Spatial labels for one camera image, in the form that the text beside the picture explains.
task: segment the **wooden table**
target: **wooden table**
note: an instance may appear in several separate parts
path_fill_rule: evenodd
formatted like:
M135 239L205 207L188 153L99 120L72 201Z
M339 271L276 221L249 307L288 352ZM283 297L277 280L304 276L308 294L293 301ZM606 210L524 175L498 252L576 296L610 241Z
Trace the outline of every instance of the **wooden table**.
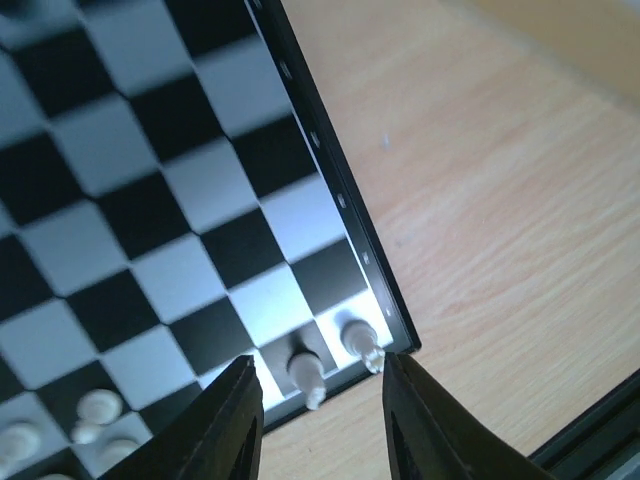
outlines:
M416 358L531 453L640 367L640 115L456 5L283 3ZM389 478L380 394L266 437L261 478Z

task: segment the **black object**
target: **black object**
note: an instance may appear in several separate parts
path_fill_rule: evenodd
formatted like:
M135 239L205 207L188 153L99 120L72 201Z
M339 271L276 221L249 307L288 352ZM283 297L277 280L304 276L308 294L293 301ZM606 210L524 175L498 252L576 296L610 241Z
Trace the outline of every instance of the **black object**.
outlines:
M262 389L253 357L238 357L151 441L103 480L251 480L262 446Z
M385 361L383 407L394 480L550 480L483 427L408 355ZM262 390L238 357L178 419L103 480L255 480Z
M640 370L530 458L560 480L603 480L639 452Z
M394 480L553 478L485 428L408 355L387 355L382 399Z

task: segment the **chessboard border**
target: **chessboard border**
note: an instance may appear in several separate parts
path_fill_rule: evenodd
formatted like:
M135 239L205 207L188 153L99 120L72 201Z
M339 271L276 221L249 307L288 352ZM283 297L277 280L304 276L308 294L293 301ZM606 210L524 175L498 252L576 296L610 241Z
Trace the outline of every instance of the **chessboard border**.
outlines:
M384 305L391 308L391 321L388 321L394 338L391 350L413 353L422 346L420 338L284 7L280 0L245 0L245 4L278 68L325 181L338 199L340 214L353 246L362 252L360 263L371 289L383 308ZM365 253L368 261L363 261ZM327 398L342 393L368 376L370 374L364 368L356 366L338 372L327 380ZM284 407L288 403L285 401L281 405ZM303 406L293 412L280 411L278 407L280 405L265 415L265 433L306 411Z

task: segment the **chessboard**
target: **chessboard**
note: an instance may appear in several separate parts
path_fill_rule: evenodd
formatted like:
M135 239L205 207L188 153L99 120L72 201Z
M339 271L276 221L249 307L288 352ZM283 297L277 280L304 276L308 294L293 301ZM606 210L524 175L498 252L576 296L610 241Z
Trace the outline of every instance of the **chessboard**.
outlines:
M349 321L419 346L278 2L9 4L0 436L27 423L37 448L6 464L0 445L0 477L99 477L108 442L146 442L241 354L268 431L306 411L300 348L330 398L368 375ZM121 413L74 443L96 389Z

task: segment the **checkered pattern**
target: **checkered pattern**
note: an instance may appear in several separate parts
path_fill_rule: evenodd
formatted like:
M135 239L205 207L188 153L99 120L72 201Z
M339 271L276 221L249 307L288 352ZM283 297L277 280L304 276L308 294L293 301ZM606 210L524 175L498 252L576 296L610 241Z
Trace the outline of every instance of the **checkered pattern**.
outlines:
M16 479L99 476L239 354L268 410L293 339L327 375L344 322L392 342L241 0L34 5L0 17L0 429L43 432ZM71 445L94 388L124 415Z

